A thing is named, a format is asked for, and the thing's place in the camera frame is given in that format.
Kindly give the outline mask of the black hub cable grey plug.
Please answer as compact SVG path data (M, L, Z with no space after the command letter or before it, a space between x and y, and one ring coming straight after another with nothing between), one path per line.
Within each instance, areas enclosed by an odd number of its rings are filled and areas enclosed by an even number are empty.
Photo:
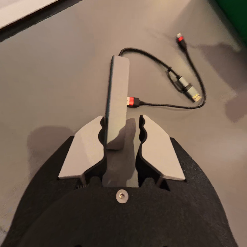
M157 64L167 69L167 77L177 91L185 94L190 100L195 103L199 102L202 99L202 96L191 83L188 83L182 76L177 74L171 67L169 67L166 63L164 63L154 55L137 48L124 48L120 51L119 56L123 56L124 53L139 53L150 58Z

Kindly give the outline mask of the green plastic bin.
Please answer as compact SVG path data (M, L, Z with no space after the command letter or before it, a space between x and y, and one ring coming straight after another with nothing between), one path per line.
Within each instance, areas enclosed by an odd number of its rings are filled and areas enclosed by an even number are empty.
M227 31L237 43L239 50L247 48L247 1L208 0Z

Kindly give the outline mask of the grey usb hub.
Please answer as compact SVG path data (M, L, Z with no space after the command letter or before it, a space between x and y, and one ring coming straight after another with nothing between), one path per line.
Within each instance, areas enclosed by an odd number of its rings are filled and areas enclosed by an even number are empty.
M125 144L129 59L114 55L111 59L105 112L105 144L108 150L121 150Z

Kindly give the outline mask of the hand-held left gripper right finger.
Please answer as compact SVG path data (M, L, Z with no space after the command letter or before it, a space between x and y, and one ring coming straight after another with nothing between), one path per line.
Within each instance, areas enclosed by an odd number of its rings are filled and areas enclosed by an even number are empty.
M166 131L146 115L140 115L139 129L140 146L136 156L138 181L146 178L184 181L184 172Z

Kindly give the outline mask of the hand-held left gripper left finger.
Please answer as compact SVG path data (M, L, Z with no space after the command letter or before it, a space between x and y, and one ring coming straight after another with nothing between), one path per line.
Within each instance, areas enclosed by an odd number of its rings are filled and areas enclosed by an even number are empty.
M90 180L99 177L102 180L106 170L105 119L98 116L74 135L58 178Z

